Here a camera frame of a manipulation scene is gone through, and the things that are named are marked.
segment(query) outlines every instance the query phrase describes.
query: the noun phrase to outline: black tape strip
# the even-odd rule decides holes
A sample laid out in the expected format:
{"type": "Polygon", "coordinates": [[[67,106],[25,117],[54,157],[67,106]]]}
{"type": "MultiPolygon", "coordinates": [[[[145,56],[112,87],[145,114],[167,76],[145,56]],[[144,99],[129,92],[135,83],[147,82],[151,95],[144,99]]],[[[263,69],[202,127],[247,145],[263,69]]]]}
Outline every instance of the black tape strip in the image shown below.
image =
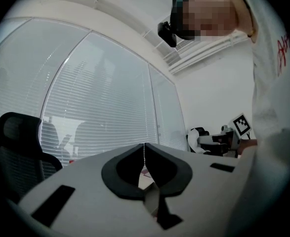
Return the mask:
{"type": "Polygon", "coordinates": [[[219,170],[227,171],[227,172],[233,172],[235,167],[233,166],[228,166],[228,165],[223,165],[219,163],[213,163],[210,167],[212,168],[217,168],[219,170]]]}
{"type": "Polygon", "coordinates": [[[46,201],[32,214],[32,217],[43,225],[50,227],[58,216],[75,188],[61,185],[46,201]]]}

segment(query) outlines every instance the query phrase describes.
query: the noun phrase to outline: office chair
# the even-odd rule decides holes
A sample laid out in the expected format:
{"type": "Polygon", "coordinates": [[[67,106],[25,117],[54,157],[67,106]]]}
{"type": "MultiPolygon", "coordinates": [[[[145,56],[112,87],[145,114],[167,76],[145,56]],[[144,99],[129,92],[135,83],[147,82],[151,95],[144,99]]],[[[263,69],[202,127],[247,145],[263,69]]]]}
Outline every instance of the office chair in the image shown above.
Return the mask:
{"type": "Polygon", "coordinates": [[[40,118],[6,113],[0,117],[0,191],[15,203],[34,186],[62,168],[41,150],[40,118]]]}

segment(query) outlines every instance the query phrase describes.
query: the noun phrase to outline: white ceiling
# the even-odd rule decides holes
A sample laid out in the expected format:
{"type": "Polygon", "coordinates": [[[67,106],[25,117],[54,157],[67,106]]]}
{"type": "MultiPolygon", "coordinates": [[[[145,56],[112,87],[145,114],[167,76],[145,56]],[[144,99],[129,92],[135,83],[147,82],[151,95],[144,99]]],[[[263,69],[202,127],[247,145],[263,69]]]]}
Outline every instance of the white ceiling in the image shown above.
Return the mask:
{"type": "Polygon", "coordinates": [[[157,33],[157,25],[169,20],[172,0],[66,0],[83,4],[107,13],[141,34],[171,66],[183,58],[181,53],[199,45],[189,43],[182,50],[168,46],[157,33]]]}

